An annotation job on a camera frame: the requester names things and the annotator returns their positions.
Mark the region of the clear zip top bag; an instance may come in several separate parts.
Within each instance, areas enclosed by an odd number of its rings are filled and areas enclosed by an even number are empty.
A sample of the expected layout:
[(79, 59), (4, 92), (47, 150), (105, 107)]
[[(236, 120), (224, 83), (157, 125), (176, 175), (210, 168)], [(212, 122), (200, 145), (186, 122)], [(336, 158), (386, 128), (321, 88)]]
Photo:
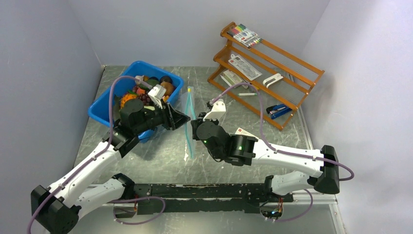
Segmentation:
[(196, 141), (193, 137), (193, 130), (191, 121), (196, 119), (194, 110), (194, 98), (193, 98), (193, 87), (188, 86), (187, 91), (181, 95), (181, 111), (185, 115), (189, 116), (189, 121), (184, 124), (185, 133), (185, 155), (184, 161), (188, 159), (194, 159), (196, 150)]

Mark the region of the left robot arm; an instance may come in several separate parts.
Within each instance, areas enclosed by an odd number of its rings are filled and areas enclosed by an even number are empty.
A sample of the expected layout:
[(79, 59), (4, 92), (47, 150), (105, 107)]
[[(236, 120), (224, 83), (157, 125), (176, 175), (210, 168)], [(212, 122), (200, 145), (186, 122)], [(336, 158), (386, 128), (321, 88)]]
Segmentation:
[(39, 185), (32, 190), (32, 218), (27, 232), (37, 221), (52, 234), (67, 234), (81, 218), (103, 204), (133, 200), (134, 182), (123, 174), (116, 174), (92, 189), (89, 186), (139, 143), (142, 132), (160, 125), (175, 130), (189, 120), (189, 116), (163, 101), (153, 110), (144, 107), (138, 98), (126, 101), (119, 120), (80, 164), (49, 187)]

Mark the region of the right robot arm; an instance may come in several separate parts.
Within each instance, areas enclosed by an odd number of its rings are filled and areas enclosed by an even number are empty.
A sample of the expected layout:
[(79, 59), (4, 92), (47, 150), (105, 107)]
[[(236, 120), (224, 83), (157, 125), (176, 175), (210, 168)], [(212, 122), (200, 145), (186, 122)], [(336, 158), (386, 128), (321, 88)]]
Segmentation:
[(324, 145), (320, 150), (305, 150), (266, 144), (254, 136), (229, 134), (217, 120), (191, 121), (192, 138), (203, 143), (218, 162), (233, 166), (271, 165), (291, 173), (268, 176), (263, 196), (269, 202), (281, 195), (313, 188), (323, 194), (340, 192), (338, 157), (335, 148)]

